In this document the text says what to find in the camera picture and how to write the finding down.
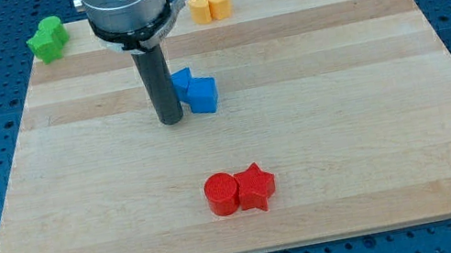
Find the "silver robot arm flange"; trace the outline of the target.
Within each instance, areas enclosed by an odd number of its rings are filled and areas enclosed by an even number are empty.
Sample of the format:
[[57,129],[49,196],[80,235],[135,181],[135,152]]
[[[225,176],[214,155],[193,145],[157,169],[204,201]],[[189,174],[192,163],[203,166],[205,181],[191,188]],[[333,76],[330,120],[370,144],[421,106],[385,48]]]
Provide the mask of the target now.
[[184,0],[72,0],[93,34],[117,52],[147,53],[170,34]]

